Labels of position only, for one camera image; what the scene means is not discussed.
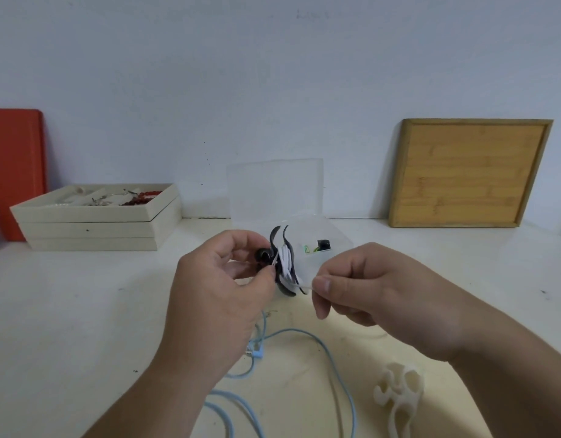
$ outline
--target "white table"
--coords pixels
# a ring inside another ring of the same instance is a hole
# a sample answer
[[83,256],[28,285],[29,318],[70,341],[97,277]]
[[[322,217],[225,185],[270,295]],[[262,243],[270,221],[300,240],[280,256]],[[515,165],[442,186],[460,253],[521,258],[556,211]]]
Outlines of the white table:
[[[391,229],[375,220],[334,223],[356,245],[376,241],[415,257],[561,351],[561,238],[527,225]],[[0,249],[0,437],[81,435],[151,360],[178,258],[229,227],[229,220],[183,220],[158,252],[32,252],[24,243]],[[327,342],[355,398],[358,437],[387,436],[387,413],[374,404],[372,390],[380,366],[390,361],[425,372],[414,437],[489,436],[447,364],[420,356],[379,328],[335,314],[320,322],[309,297],[279,297],[268,310],[269,332],[299,327]],[[241,361],[234,370],[246,365]],[[250,378],[218,387],[251,403],[267,438],[338,437],[341,427],[349,436],[347,399],[308,337],[287,333],[269,340]],[[220,404],[238,437],[255,436],[237,408]],[[194,436],[224,437],[223,424],[204,409]]]

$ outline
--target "bamboo board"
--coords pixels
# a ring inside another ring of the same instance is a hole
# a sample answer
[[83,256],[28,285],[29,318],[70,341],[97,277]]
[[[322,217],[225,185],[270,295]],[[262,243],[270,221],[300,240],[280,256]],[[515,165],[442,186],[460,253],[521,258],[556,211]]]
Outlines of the bamboo board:
[[552,120],[406,119],[391,227],[517,227]]

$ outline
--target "hand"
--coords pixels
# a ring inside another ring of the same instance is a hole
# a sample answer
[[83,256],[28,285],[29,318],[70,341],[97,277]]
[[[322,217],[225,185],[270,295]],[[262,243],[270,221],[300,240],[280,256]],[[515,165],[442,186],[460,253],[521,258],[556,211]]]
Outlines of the hand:
[[[225,231],[184,255],[155,361],[174,372],[206,377],[211,389],[245,352],[272,298],[275,270],[269,266],[256,274],[254,260],[257,249],[269,247],[255,232]],[[253,276],[245,286],[234,281]]]
[[318,318],[325,319],[333,307],[442,361],[460,352],[474,320],[491,309],[427,266],[377,243],[328,260],[313,280],[313,290]]

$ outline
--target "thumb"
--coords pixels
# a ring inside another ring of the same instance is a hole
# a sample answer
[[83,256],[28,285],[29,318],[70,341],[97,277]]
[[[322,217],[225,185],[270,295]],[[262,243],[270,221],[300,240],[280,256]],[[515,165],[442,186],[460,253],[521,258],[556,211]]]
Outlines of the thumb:
[[268,304],[275,293],[275,277],[276,270],[274,266],[266,266],[245,286],[245,290],[250,292],[255,304],[260,309],[263,309]]
[[330,302],[371,312],[380,297],[381,282],[321,275],[313,280],[313,290]]

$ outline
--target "light blue charging cable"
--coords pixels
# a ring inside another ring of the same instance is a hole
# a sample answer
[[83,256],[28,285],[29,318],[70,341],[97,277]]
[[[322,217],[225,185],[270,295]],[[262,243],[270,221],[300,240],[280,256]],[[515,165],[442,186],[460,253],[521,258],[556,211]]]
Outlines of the light blue charging cable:
[[[333,370],[335,371],[335,376],[337,376],[337,380],[341,384],[341,387],[343,388],[343,391],[345,392],[345,394],[347,395],[347,397],[349,399],[349,404],[350,404],[351,409],[352,409],[352,433],[351,433],[351,438],[354,438],[355,437],[355,432],[356,432],[356,429],[357,429],[357,413],[356,413],[356,410],[355,410],[355,404],[353,403],[353,398],[352,398],[351,394],[349,393],[348,388],[345,386],[345,383],[343,382],[343,379],[341,378],[341,375],[339,375],[339,371],[337,370],[337,366],[335,365],[335,360],[333,359],[333,355],[331,354],[331,352],[329,351],[327,346],[325,346],[325,343],[319,337],[312,334],[311,332],[303,331],[302,329],[294,329],[294,328],[281,329],[279,331],[276,331],[276,332],[271,333],[270,335],[266,336],[266,314],[264,312],[262,312],[262,320],[263,320],[262,331],[260,330],[260,327],[258,325],[256,325],[256,337],[248,342],[247,353],[248,353],[248,355],[250,355],[250,357],[252,359],[252,363],[250,365],[250,368],[244,373],[241,373],[241,374],[227,374],[226,377],[227,378],[234,378],[234,379],[247,378],[254,371],[255,358],[262,358],[263,355],[264,355],[264,340],[267,340],[269,338],[272,338],[273,336],[278,335],[279,333],[284,333],[284,332],[304,333],[305,335],[308,335],[308,336],[312,337],[315,341],[317,341],[317,343],[320,344],[320,346],[323,348],[323,350],[325,351],[325,353],[327,353],[327,356],[329,357],[329,361],[331,362],[331,367],[333,367]],[[244,398],[242,398],[239,395],[236,395],[232,392],[227,392],[227,391],[223,391],[223,390],[216,390],[216,389],[212,390],[210,392],[210,395],[219,395],[221,397],[225,397],[225,398],[231,399],[232,401],[235,401],[235,402],[239,403],[244,408],[244,410],[246,410],[246,413],[250,417],[250,420],[252,422],[252,426],[254,427],[254,430],[256,431],[256,434],[258,435],[258,438],[265,438],[264,437],[264,432],[262,431],[262,426],[258,422],[256,414],[254,413],[254,411],[252,410],[252,408],[250,407],[250,405],[247,403],[247,401]],[[223,410],[218,405],[213,404],[213,403],[208,402],[208,401],[206,401],[204,405],[205,405],[205,407],[208,407],[208,408],[212,409],[214,412],[216,412],[221,417],[221,419],[224,421],[224,424],[226,426],[226,430],[228,431],[228,438],[233,438],[232,420],[231,420],[230,416],[226,413],[226,411]]]

